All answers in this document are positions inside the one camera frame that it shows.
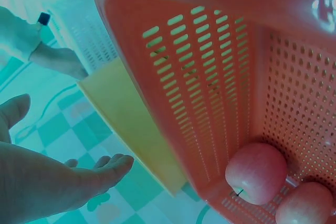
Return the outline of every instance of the plastic basket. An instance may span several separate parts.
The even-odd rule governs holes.
[[[222,12],[211,7],[213,2],[205,8],[187,1],[96,4],[198,194],[234,224],[275,223],[278,205],[303,181],[318,181],[335,197],[332,46],[327,50],[310,45]],[[311,31],[323,34],[318,44],[328,38],[322,31]],[[272,144],[288,162],[286,185],[264,206],[236,197],[224,178],[229,159],[251,141]],[[336,223],[336,218],[328,223]]]
[[[118,54],[97,12],[94,0],[60,0],[49,8],[50,27],[62,47],[73,49],[88,73]]]

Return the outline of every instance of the white basket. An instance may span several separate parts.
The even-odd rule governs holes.
[[[49,12],[56,40],[77,53],[89,74],[118,56],[94,0],[61,0]]]

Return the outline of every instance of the hand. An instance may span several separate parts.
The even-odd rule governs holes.
[[[30,61],[77,80],[88,76],[76,53],[69,48],[51,48],[41,43],[31,54]]]
[[[92,170],[75,168],[11,144],[8,130],[28,112],[30,97],[21,95],[0,105],[0,220],[17,224],[75,210],[115,186],[134,159],[104,156]]]

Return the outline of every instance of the checkered floor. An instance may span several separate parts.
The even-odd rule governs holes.
[[[33,71],[41,71],[24,83]],[[2,92],[11,97],[28,92],[31,111],[11,130],[15,144],[60,162],[77,158],[79,167],[92,168],[102,155],[131,154],[109,130],[71,79],[30,66]],[[37,220],[36,224],[227,224],[186,185],[172,198],[139,162],[115,188],[82,208]]]

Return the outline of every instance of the apple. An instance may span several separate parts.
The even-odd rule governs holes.
[[[248,144],[229,161],[225,178],[243,200],[263,205],[271,201],[284,186],[287,164],[273,146],[263,143]]]
[[[325,224],[332,210],[331,192],[319,183],[309,182],[295,188],[280,204],[277,224]]]

